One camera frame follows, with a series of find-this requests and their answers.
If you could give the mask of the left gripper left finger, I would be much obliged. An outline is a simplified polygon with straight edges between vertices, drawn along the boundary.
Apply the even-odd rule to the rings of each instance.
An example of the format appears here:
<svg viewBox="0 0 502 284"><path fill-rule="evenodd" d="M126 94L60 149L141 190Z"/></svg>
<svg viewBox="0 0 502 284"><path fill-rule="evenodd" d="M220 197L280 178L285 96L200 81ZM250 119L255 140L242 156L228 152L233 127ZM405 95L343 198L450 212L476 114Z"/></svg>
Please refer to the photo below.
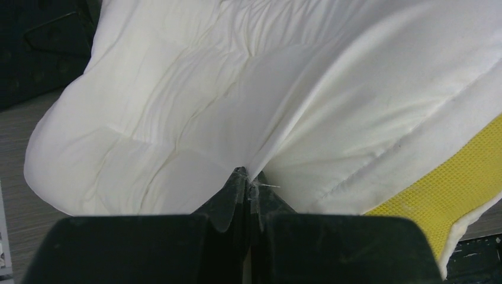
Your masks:
<svg viewBox="0 0 502 284"><path fill-rule="evenodd" d="M249 249L249 175L233 170L224 186L194 214L208 218L199 283L242 283Z"/></svg>

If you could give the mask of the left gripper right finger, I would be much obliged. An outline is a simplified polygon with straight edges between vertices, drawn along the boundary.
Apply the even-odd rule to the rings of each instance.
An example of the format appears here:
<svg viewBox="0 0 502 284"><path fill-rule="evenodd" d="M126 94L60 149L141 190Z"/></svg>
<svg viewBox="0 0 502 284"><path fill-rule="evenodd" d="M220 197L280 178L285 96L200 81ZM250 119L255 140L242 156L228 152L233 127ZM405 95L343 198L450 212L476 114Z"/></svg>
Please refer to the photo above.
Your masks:
<svg viewBox="0 0 502 284"><path fill-rule="evenodd" d="M268 229L276 215L295 211L270 186L253 185L249 189L250 261L252 283L268 283L273 270L272 230Z"/></svg>

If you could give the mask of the white pillow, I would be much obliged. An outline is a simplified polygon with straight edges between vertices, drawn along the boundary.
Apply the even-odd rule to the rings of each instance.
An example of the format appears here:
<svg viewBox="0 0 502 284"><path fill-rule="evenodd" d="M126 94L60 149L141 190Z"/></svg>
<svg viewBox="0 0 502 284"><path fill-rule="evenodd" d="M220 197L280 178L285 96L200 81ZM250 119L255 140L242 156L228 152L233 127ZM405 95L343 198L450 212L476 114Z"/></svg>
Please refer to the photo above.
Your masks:
<svg viewBox="0 0 502 284"><path fill-rule="evenodd" d="M410 218L442 276L501 199L500 1L103 1L24 177L68 215L189 213L236 167Z"/></svg>

